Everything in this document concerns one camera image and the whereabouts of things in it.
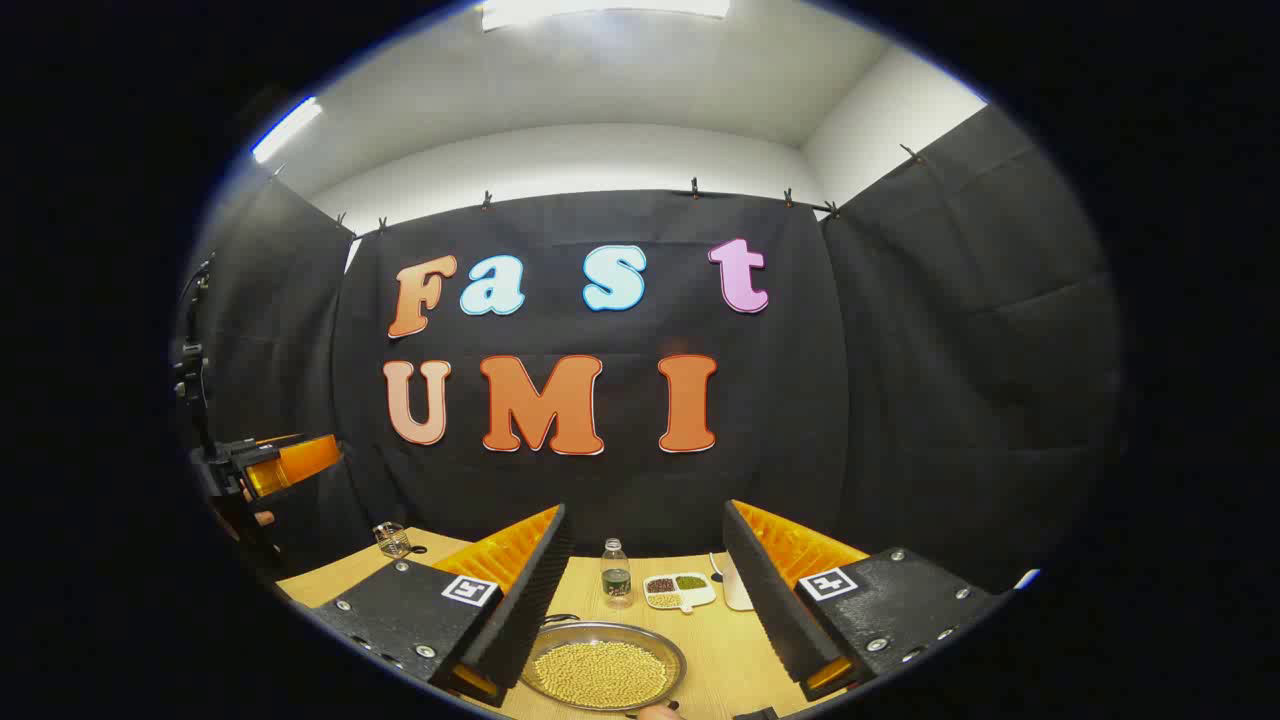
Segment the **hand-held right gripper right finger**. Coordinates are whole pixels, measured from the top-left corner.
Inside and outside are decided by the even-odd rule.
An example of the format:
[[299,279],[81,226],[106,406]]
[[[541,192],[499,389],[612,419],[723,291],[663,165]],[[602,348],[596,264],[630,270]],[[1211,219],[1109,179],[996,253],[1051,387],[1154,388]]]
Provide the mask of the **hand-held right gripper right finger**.
[[809,701],[918,664],[1006,602],[913,550],[868,553],[739,500],[724,503],[722,541]]

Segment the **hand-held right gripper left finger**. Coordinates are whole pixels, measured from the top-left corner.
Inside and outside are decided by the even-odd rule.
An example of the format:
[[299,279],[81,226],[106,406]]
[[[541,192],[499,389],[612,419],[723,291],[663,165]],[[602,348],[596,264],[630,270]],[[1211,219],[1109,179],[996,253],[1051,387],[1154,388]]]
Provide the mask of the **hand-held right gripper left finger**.
[[568,524],[558,503],[433,564],[398,559],[312,618],[415,682],[499,706],[572,555]]

